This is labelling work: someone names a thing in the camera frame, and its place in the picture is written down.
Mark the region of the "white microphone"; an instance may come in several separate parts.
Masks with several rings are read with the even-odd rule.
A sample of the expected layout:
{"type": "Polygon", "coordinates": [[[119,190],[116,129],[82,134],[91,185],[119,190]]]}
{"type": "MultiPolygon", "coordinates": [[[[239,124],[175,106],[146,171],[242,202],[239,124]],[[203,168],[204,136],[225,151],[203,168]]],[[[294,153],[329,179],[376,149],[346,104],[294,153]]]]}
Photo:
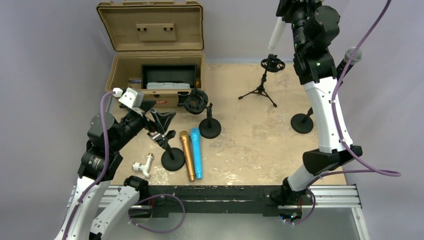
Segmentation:
{"type": "Polygon", "coordinates": [[[284,30],[287,26],[287,23],[283,21],[283,18],[280,16],[277,18],[276,24],[274,26],[273,32],[271,34],[270,40],[268,42],[268,51],[273,53],[277,44],[279,43],[284,30]]]}

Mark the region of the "gold microphone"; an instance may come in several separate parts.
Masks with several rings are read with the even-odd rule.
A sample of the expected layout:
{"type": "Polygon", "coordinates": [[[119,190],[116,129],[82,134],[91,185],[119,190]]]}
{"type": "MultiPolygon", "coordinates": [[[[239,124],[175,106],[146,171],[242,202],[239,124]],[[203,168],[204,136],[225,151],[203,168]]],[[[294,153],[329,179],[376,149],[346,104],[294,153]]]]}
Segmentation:
{"type": "Polygon", "coordinates": [[[188,179],[190,182],[194,182],[196,180],[196,175],[195,175],[193,158],[191,155],[190,137],[189,137],[188,131],[186,130],[181,131],[179,133],[179,140],[182,145],[182,151],[183,151],[184,160],[186,164],[188,179]]]}

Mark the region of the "black shock-mount desk stand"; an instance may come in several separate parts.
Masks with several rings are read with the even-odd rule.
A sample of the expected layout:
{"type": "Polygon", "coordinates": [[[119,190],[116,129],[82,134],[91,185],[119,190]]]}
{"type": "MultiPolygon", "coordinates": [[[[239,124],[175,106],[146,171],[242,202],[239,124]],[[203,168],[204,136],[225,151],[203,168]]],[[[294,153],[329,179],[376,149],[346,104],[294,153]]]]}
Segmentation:
{"type": "Polygon", "coordinates": [[[193,115],[199,115],[206,110],[206,118],[198,125],[198,129],[202,137],[206,139],[214,139],[221,134],[221,123],[217,119],[213,118],[213,104],[209,103],[209,97],[203,90],[197,88],[192,89],[186,100],[183,102],[183,107],[187,112],[193,115]]]}

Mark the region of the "blue microphone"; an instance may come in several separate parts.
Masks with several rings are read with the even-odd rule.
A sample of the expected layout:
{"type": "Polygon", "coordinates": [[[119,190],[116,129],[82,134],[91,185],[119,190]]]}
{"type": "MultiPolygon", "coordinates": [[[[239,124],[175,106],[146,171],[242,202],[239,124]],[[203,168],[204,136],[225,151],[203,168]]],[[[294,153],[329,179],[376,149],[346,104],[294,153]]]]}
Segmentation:
{"type": "Polygon", "coordinates": [[[194,172],[197,180],[203,178],[203,166],[202,166],[202,153],[200,146],[201,133],[198,128],[192,128],[190,130],[190,140],[192,148],[192,156],[194,163],[194,172]]]}

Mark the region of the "black round-base clip stand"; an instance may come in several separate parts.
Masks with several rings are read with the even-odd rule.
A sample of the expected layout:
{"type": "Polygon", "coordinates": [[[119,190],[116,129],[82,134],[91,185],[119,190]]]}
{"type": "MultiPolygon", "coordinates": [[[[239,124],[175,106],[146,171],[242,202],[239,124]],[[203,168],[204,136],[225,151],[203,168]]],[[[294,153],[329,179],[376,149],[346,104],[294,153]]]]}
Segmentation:
{"type": "Polygon", "coordinates": [[[161,156],[161,164],[167,170],[175,172],[180,170],[185,164],[184,152],[169,145],[169,140],[176,135],[175,130],[170,130],[167,134],[159,134],[155,139],[156,143],[164,150],[161,156]]]}

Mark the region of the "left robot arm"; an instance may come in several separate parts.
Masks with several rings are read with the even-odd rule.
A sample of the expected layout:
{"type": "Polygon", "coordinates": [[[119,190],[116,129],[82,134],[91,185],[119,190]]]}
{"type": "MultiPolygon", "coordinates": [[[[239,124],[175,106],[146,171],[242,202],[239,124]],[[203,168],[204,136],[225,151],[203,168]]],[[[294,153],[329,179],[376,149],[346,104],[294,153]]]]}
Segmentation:
{"type": "Polygon", "coordinates": [[[123,210],[107,208],[104,218],[95,219],[102,197],[110,186],[123,157],[120,150],[140,131],[147,130],[159,146],[164,147],[176,112],[157,112],[154,101],[143,101],[139,107],[128,109],[117,122],[109,112],[94,116],[87,133],[86,152],[81,158],[75,195],[56,239],[91,240],[106,234],[112,219],[123,210]]]}

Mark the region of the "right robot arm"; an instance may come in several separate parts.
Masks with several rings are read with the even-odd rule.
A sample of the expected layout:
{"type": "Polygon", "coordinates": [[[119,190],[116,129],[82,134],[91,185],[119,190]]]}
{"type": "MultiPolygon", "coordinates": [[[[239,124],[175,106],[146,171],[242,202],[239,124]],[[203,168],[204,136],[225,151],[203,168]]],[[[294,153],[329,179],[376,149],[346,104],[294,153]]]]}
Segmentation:
{"type": "Polygon", "coordinates": [[[342,115],[334,119],[333,109],[340,110],[337,69],[329,45],[340,33],[340,15],[319,0],[281,0],[276,16],[291,25],[294,45],[294,70],[310,102],[318,130],[318,148],[302,155],[303,164],[286,177],[275,197],[281,205],[297,202],[308,186],[322,173],[361,156],[354,145],[342,115]]]}

